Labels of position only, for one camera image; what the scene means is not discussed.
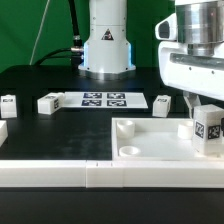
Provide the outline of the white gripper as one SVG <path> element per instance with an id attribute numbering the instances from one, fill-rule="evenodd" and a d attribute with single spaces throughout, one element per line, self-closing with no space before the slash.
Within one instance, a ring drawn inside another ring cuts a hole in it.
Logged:
<path id="1" fill-rule="evenodd" d="M 163 83 L 184 90 L 190 118 L 201 105 L 197 94 L 224 101 L 224 43 L 214 48 L 213 56 L 196 57 L 187 54 L 186 44 L 162 41 L 158 57 Z"/>

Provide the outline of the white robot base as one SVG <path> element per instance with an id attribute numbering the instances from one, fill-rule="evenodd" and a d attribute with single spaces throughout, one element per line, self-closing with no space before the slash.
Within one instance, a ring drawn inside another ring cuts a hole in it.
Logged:
<path id="1" fill-rule="evenodd" d="M 127 0 L 89 0 L 90 35 L 84 43 L 80 74 L 98 80 L 117 80 L 136 69 L 126 39 Z"/>

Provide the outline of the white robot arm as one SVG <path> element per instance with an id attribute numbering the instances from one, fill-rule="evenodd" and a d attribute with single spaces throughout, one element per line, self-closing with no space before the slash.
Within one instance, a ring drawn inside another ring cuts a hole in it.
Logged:
<path id="1" fill-rule="evenodd" d="M 224 101 L 224 0 L 175 0 L 155 35 L 160 77 L 190 109 L 200 96 Z"/>

